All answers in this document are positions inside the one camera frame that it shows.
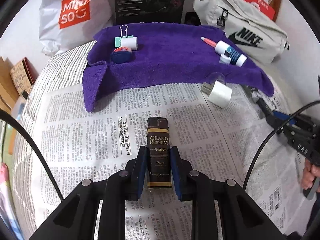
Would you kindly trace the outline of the right hand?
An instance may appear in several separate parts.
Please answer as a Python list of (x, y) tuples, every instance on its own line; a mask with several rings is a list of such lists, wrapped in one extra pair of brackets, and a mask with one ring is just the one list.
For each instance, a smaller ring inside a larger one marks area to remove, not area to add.
[(308, 159), (305, 159), (302, 179), (300, 182), (301, 187), (304, 190), (312, 188), (314, 179), (319, 177), (320, 177), (320, 168), (310, 163)]

